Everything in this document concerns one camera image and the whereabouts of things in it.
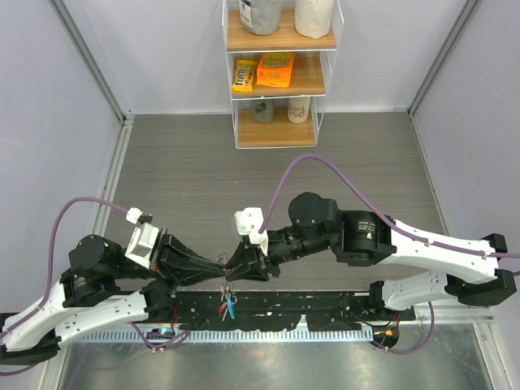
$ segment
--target wooden shelf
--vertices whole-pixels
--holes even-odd
[[[241,59],[255,59],[257,57],[246,57]],[[313,53],[297,53],[292,68],[291,84],[288,88],[274,88],[265,85],[257,85],[256,74],[253,84],[253,92],[237,92],[232,90],[233,98],[259,98],[275,97],[275,96],[292,96],[292,95],[311,95],[319,96],[325,94],[325,83],[323,82],[322,67],[319,60],[319,54]]]
[[[299,124],[288,119],[287,108],[276,108],[275,119],[270,123],[255,122],[250,109],[239,110],[238,116],[239,148],[316,145],[311,112]]]
[[[304,37],[294,28],[294,9],[284,8],[278,31],[271,35],[254,35],[242,27],[240,12],[230,10],[227,22],[227,51],[325,50],[335,49],[331,31],[319,39]]]

